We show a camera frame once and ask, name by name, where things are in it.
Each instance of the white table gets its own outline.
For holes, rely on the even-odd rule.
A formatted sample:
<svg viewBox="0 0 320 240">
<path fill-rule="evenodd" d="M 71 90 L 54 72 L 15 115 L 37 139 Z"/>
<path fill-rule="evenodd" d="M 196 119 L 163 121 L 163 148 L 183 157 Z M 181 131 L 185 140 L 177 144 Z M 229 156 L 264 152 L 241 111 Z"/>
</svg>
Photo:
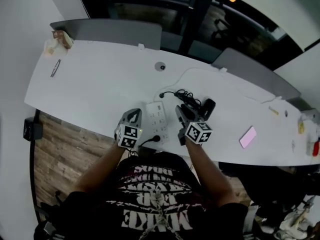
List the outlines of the white table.
<svg viewBox="0 0 320 240">
<path fill-rule="evenodd" d="M 203 145 L 212 160 L 268 166 L 320 163 L 319 158 L 306 155 L 307 137 L 316 138 L 311 121 L 305 121 L 305 133 L 298 134 L 301 114 L 295 107 L 209 64 L 162 50 L 97 41 L 75 41 L 55 76 L 50 77 L 56 62 L 41 55 L 25 103 L 71 124 L 113 137 L 125 111 L 141 108 L 146 115 L 146 103 L 162 100 L 170 141 L 146 146 L 187 156 L 177 137 L 181 124 L 175 107 L 181 101 L 171 94 L 159 98 L 164 90 L 186 89 L 200 100 L 210 97 L 216 102 L 208 120 L 213 134 Z M 166 69 L 156 71 L 157 62 L 165 63 Z M 243 149 L 239 139 L 251 126 L 257 136 Z M 144 117 L 142 128 L 141 142 L 153 137 Z"/>
</svg>

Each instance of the black t-shirt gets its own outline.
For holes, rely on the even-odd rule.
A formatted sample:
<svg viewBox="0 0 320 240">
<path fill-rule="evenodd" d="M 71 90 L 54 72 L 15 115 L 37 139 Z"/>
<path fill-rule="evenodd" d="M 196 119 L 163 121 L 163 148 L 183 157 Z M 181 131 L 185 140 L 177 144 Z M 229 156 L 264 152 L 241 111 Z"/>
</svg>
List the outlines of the black t-shirt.
<svg viewBox="0 0 320 240">
<path fill-rule="evenodd" d="M 138 240 L 152 227 L 147 239 L 177 239 L 163 223 L 157 224 L 159 207 L 169 227 L 184 240 L 243 238 L 247 207 L 215 207 L 184 172 L 132 165 L 115 175 L 105 193 L 73 192 L 61 205 L 53 224 L 66 240 Z"/>
</svg>

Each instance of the white wire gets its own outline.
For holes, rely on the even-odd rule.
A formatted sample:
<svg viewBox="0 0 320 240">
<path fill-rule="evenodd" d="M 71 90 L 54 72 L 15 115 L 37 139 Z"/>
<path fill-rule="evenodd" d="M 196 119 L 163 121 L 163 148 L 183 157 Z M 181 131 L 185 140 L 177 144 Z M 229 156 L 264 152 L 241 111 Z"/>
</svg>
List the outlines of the white wire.
<svg viewBox="0 0 320 240">
<path fill-rule="evenodd" d="M 194 67 L 190 67 L 190 68 L 186 69 L 174 84 L 171 84 L 171 85 L 168 85 L 168 86 L 165 86 L 165 87 L 162 87 L 161 89 L 159 89 L 159 90 L 154 94 L 154 96 L 153 96 L 153 102 L 156 101 L 157 94 L 159 94 L 160 91 L 162 91 L 162 90 L 164 90 L 164 89 L 168 89 L 168 88 L 170 88 L 170 87 L 172 87 L 172 86 L 175 86 L 177 83 L 179 83 L 179 81 L 180 81 L 181 78 L 184 76 L 184 74 L 185 74 L 188 70 L 191 70 L 191 69 L 195 69 L 195 68 L 194 68 Z M 244 95 L 236 86 L 234 86 L 234 85 L 231 84 L 227 79 L 225 79 L 225 77 L 223 76 L 224 72 L 220 72 L 220 71 L 219 71 L 219 72 L 210 71 L 210 72 L 218 73 L 219 76 L 222 77 L 222 79 L 223 79 L 226 83 L 228 83 L 231 87 L 233 87 L 241 96 L 243 96 L 243 97 L 245 97 L 245 98 L 247 98 L 247 99 L 249 99 L 249 100 L 255 101 L 255 102 L 259 103 L 259 104 L 265 104 L 265 103 L 273 102 L 274 100 L 281 100 L 281 99 L 282 99 L 281 96 L 274 96 L 274 98 L 272 98 L 272 99 L 269 99 L 269 100 L 265 100 L 265 101 L 263 101 L 263 102 L 260 102 L 259 100 L 255 99 L 255 98 L 253 98 L 253 97 L 249 97 L 249 96 L 247 96 L 247 95 Z"/>
</svg>

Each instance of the pink phone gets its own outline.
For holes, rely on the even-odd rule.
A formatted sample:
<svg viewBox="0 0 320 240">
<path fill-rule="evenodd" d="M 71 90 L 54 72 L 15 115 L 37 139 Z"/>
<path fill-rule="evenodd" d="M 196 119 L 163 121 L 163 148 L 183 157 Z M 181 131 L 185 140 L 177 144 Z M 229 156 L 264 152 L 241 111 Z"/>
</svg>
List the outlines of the pink phone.
<svg viewBox="0 0 320 240">
<path fill-rule="evenodd" d="M 245 133 L 245 135 L 243 135 L 243 137 L 240 139 L 241 146 L 245 149 L 256 135 L 257 132 L 255 128 L 251 126 L 250 129 Z"/>
</svg>

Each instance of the electrical outlet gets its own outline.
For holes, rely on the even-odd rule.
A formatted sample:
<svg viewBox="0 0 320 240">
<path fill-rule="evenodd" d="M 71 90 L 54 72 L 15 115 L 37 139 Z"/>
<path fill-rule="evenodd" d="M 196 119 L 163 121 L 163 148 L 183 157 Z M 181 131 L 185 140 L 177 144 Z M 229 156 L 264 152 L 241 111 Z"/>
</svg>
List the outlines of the electrical outlet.
<svg viewBox="0 0 320 240">
<path fill-rule="evenodd" d="M 160 143 L 168 142 L 168 124 L 162 101 L 149 103 L 145 108 L 149 123 L 152 125 L 152 132 L 160 136 Z"/>
</svg>

